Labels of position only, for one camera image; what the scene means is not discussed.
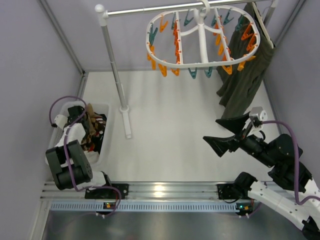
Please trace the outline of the argyle sock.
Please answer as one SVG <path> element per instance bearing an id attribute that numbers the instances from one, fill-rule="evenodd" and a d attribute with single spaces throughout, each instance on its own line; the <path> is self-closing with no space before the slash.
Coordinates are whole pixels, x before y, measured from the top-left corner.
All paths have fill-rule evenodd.
<path id="1" fill-rule="evenodd" d="M 93 106 L 90 103 L 86 105 L 86 119 L 89 123 L 89 134 L 87 138 L 91 139 L 98 132 L 98 119 L 101 119 L 101 116 L 94 112 Z"/>

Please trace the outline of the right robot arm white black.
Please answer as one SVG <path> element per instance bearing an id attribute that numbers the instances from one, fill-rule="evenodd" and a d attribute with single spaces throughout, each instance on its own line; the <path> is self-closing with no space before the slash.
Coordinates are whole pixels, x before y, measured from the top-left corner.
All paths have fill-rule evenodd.
<path id="1" fill-rule="evenodd" d="M 306 239 L 318 240 L 320 189 L 312 173 L 300 162 L 303 150 L 292 129 L 281 122 L 289 133 L 281 134 L 269 143 L 264 134 L 256 136 L 263 125 L 270 123 L 262 107 L 254 107 L 242 116 L 217 119 L 216 123 L 233 133 L 230 137 L 203 137 L 219 157 L 226 152 L 243 150 L 270 168 L 269 177 L 294 200 L 278 194 L 247 172 L 241 172 L 232 183 L 218 184 L 218 198 L 228 204 L 238 200 L 260 202 L 294 224 Z"/>

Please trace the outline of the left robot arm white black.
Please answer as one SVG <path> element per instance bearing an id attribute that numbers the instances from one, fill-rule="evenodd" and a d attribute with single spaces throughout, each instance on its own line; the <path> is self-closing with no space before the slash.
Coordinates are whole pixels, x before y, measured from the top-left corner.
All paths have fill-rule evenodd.
<path id="1" fill-rule="evenodd" d="M 85 154 L 84 147 L 93 136 L 90 115 L 80 105 L 68 108 L 67 112 L 61 139 L 45 152 L 56 187 L 77 192 L 89 188 L 110 189 L 112 184 L 108 175 L 103 171 L 94 171 Z"/>

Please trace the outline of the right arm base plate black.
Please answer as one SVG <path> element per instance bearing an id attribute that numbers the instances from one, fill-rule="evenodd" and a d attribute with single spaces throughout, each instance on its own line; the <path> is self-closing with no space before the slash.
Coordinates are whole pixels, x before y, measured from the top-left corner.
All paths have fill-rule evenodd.
<path id="1" fill-rule="evenodd" d="M 235 183 L 221 183 L 217 185 L 220 200 L 249 200 L 249 186 L 240 186 Z"/>

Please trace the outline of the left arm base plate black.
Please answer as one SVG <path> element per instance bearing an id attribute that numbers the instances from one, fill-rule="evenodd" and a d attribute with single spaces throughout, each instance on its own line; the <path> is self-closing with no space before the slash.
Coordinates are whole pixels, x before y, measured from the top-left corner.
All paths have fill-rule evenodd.
<path id="1" fill-rule="evenodd" d="M 120 192 L 121 199 L 125 199 L 129 194 L 128 183 L 113 183 L 112 187 Z M 116 200 L 119 199 L 118 192 L 114 189 L 87 189 L 85 191 L 85 199 L 87 200 Z"/>

